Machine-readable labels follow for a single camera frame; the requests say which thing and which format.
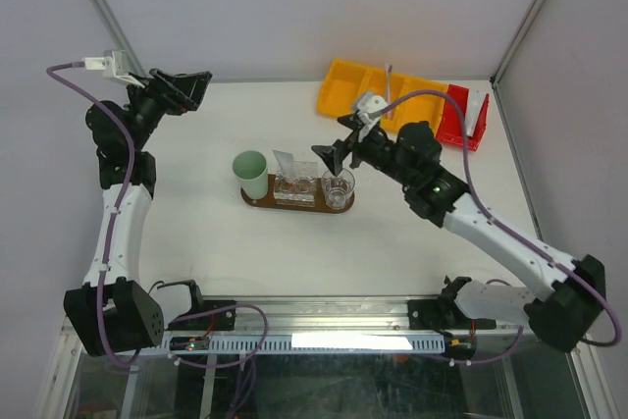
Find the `green cup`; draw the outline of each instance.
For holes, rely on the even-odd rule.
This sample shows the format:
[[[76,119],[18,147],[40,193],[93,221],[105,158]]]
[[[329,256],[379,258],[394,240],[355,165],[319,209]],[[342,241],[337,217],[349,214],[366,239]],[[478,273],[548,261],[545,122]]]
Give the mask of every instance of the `green cup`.
[[[261,152],[240,152],[234,159],[234,174],[244,193],[253,200],[268,193],[268,164]]]

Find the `brown tray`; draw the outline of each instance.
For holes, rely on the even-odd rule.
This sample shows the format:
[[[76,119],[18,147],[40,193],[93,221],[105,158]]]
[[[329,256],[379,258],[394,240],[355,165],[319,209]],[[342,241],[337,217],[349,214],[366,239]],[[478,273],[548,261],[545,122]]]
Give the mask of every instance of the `brown tray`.
[[[310,213],[344,213],[348,211],[351,206],[353,206],[353,202],[355,201],[355,192],[349,198],[349,201],[346,203],[344,208],[340,210],[335,210],[334,208],[330,208],[325,203],[325,195],[323,194],[323,188],[321,187],[321,180],[316,180],[316,199],[314,200],[314,206],[295,206],[295,205],[283,205],[277,202],[275,197],[273,196],[273,188],[275,187],[275,174],[268,175],[268,193],[264,198],[259,198],[257,200],[253,200],[248,197],[244,190],[240,190],[240,195],[242,195],[242,199],[249,204],[250,206],[254,206],[256,208],[273,208],[276,210],[291,210],[291,211],[308,211]]]

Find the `white tabletop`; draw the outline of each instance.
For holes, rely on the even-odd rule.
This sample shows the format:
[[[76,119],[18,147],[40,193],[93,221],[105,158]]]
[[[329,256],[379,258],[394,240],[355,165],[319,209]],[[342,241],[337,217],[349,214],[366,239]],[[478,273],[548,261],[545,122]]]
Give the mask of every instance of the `white tabletop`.
[[[488,81],[456,83],[491,93]],[[142,285],[195,279],[204,294],[216,295],[407,295],[438,293],[445,276],[516,283],[491,257],[417,217],[400,185],[367,164],[353,171],[355,204],[344,214],[264,210],[242,201],[231,167],[238,152],[261,151],[274,172],[273,149],[317,161],[312,144],[348,135],[316,114],[320,85],[210,84],[197,112],[162,120],[146,147],[157,161],[157,185],[141,244]],[[443,165],[463,177],[461,159],[459,149],[444,149]],[[471,172],[480,195],[533,234],[492,94]]]

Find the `yellow storage tray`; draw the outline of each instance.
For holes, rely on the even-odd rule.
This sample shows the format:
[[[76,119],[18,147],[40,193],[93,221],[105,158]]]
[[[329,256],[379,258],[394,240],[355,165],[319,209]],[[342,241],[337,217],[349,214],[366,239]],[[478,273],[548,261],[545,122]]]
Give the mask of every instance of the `yellow storage tray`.
[[[425,88],[447,92],[445,83],[404,74],[391,74],[391,100],[396,100],[413,90]],[[384,96],[386,91],[384,69],[336,59],[321,86],[316,110],[321,115],[333,118],[349,115],[355,99],[369,90]],[[445,101],[440,97],[432,95],[415,97],[395,108],[391,117],[384,117],[381,126],[386,131],[398,132],[406,123],[426,121],[436,134],[443,117],[444,105]]]

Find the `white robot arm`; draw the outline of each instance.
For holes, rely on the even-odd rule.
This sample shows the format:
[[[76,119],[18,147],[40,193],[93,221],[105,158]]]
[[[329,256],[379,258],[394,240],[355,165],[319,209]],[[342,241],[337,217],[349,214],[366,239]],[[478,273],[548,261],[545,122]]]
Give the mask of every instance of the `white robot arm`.
[[[338,119],[351,129],[349,137],[312,150],[334,175],[351,155],[351,168],[364,161],[401,183],[405,200],[419,217],[480,247],[524,285],[500,287],[458,277],[439,296],[440,312],[423,325],[450,329],[449,320],[460,318],[529,325],[539,339],[570,351],[602,312],[599,301],[576,278],[605,301],[603,264],[590,255],[577,260],[483,211],[469,185],[440,164],[442,147],[427,122],[403,126],[396,142],[388,138],[379,120],[391,106],[367,92],[356,102],[354,114]]]
[[[156,182],[155,159],[142,148],[164,115],[198,109],[211,74],[168,76],[152,70],[151,78],[146,79],[129,74],[124,58],[122,52],[111,51],[102,58],[82,61],[87,69],[104,71],[106,78],[126,83],[130,100],[125,107],[109,101],[94,104],[85,117],[97,145],[103,219],[89,271],[81,288],[66,292],[64,309],[93,356],[107,353],[103,330],[98,326],[101,314],[106,341],[113,352],[120,352],[160,344],[171,321],[202,305],[194,281],[164,284],[152,293],[138,282],[141,235]],[[133,165],[129,162],[128,137],[97,105],[106,107],[124,125],[133,144]],[[127,170],[131,177],[125,191]],[[117,202],[122,191],[122,200]],[[103,260],[105,249],[107,261]],[[103,293],[101,306],[97,302],[99,289]]]

